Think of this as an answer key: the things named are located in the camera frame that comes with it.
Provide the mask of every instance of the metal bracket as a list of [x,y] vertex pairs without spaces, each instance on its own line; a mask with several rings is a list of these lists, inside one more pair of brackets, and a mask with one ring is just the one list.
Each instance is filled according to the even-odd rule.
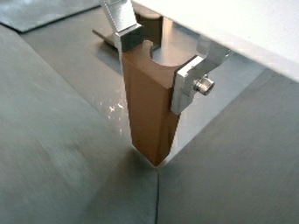
[[227,47],[203,36],[199,39],[198,51],[203,57],[194,56],[175,72],[171,111],[177,115],[191,105],[197,92],[203,95],[211,92],[215,82],[209,79],[209,73],[231,55]]
[[145,27],[137,22],[130,0],[102,0],[101,5],[114,29],[115,46],[123,53],[145,42]]

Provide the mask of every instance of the white surface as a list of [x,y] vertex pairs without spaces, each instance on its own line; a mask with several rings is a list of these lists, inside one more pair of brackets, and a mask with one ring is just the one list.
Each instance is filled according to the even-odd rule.
[[135,2],[299,81],[299,1]]

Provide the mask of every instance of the brown wooden block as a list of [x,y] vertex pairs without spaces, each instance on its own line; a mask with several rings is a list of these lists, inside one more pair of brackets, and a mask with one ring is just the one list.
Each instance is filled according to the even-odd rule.
[[174,72],[178,66],[153,61],[153,42],[122,55],[133,142],[154,165],[159,165],[174,142],[181,116],[171,111]]

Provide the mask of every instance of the screw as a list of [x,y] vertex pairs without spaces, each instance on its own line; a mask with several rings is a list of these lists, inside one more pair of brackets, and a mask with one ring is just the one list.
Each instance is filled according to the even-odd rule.
[[209,75],[205,76],[194,82],[194,90],[201,92],[203,95],[207,95],[215,86],[215,81],[209,79]]

